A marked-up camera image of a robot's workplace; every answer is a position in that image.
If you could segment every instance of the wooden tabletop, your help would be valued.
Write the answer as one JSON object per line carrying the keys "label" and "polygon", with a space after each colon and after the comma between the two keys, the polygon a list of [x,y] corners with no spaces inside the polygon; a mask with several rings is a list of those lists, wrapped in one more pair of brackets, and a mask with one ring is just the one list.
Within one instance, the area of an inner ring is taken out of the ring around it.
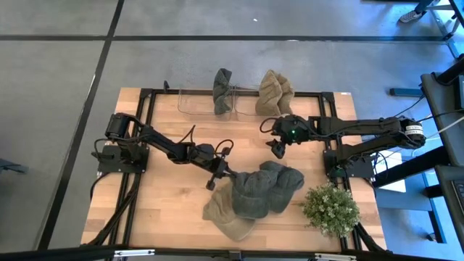
{"label": "wooden tabletop", "polygon": [[[135,114],[140,88],[122,88],[116,112]],[[350,93],[335,93],[338,117],[356,119]],[[141,179],[130,245],[132,247],[168,247],[184,249],[242,249],[281,251],[339,251],[338,238],[323,236],[316,228],[305,228],[308,220],[298,203],[308,188],[327,182],[323,166],[324,143],[306,142],[286,147],[283,159],[277,159],[266,141],[268,133],[259,132],[264,117],[254,115],[257,97],[240,96],[235,110],[220,118],[212,115],[211,96],[158,94],[154,105],[152,126],[171,138],[180,140],[193,124],[194,141],[215,146],[230,138],[235,147],[226,160],[235,171],[256,171],[259,164],[274,160],[294,167],[304,174],[304,187],[298,190],[290,205],[280,214],[269,214],[258,220],[253,231],[242,241],[224,236],[211,221],[202,219],[202,208],[210,200],[211,191],[205,188],[211,174],[193,165],[175,165],[166,155],[150,149],[149,165]],[[294,114],[308,117],[320,115],[316,98],[297,97],[291,101]],[[344,144],[361,142],[359,136],[343,137]],[[92,240],[104,227],[115,210],[122,174],[112,173],[95,188],[82,236],[82,243]],[[217,180],[216,188],[228,181]],[[373,189],[359,178],[350,178],[352,194],[361,213],[366,231],[381,247],[386,247]],[[125,217],[119,229],[121,242]]]}

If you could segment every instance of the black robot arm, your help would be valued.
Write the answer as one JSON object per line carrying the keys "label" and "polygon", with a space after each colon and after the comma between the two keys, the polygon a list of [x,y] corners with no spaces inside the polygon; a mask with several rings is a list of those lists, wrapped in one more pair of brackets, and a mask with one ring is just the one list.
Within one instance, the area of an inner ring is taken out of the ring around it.
{"label": "black robot arm", "polygon": [[[131,123],[134,128],[138,128],[138,135],[127,138]],[[215,178],[233,175],[233,171],[224,160],[230,153],[231,147],[225,147],[221,152],[217,152],[211,144],[196,145],[193,141],[176,143],[132,115],[124,113],[111,115],[105,136],[109,141],[117,143],[121,150],[121,159],[128,164],[137,164],[137,161],[143,158],[144,150],[138,144],[147,143],[166,153],[167,158],[175,164],[193,164],[212,173],[211,179],[207,182],[209,190],[214,189]]]}
{"label": "black robot arm", "polygon": [[286,145],[301,144],[306,141],[333,141],[349,135],[375,135],[376,137],[357,145],[343,144],[331,154],[330,165],[345,167],[372,153],[399,146],[405,149],[417,149],[426,142],[422,125],[405,117],[389,117],[378,120],[340,120],[337,117],[309,117],[307,120],[297,115],[274,118],[270,130],[280,140],[269,141],[274,155],[281,159]]}

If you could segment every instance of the tan fabric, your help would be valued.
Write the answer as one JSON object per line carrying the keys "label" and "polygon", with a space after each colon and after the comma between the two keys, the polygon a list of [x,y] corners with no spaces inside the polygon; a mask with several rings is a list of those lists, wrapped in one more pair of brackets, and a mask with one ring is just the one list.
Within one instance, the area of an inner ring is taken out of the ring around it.
{"label": "tan fabric", "polygon": [[203,208],[203,220],[211,220],[234,241],[244,239],[254,227],[254,220],[238,217],[232,209],[232,183],[216,190]]}
{"label": "tan fabric", "polygon": [[277,103],[282,97],[282,89],[272,70],[268,70],[261,80],[259,92],[260,98],[254,107],[256,113],[262,116],[280,116],[281,111]]}
{"label": "tan fabric", "polygon": [[277,75],[277,80],[281,84],[282,97],[278,101],[277,106],[281,111],[281,114],[293,114],[290,108],[290,101],[295,96],[295,91],[291,87],[290,81],[285,78],[282,74],[277,74],[274,72],[274,75]]}

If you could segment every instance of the potted plant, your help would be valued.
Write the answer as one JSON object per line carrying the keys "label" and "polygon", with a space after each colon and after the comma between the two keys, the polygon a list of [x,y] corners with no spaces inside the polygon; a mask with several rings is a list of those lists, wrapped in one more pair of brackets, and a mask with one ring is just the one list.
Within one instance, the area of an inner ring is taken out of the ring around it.
{"label": "potted plant", "polygon": [[360,210],[349,191],[336,188],[331,183],[310,188],[301,203],[304,216],[323,235],[348,236],[360,222]]}

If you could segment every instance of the transparent bin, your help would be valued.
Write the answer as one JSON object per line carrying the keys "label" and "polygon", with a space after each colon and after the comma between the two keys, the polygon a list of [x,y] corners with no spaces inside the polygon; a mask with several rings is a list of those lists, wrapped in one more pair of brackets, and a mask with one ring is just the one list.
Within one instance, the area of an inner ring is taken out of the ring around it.
{"label": "transparent bin", "polygon": [[187,120],[195,122],[228,121],[231,118],[235,102],[233,88],[225,98],[225,102],[230,109],[223,114],[216,115],[215,104],[212,100],[212,88],[181,88],[178,95],[178,110]]}
{"label": "transparent bin", "polygon": [[247,86],[235,88],[235,111],[237,120],[247,123],[262,122],[270,116],[260,116],[254,108],[256,101],[259,99],[259,86]]}

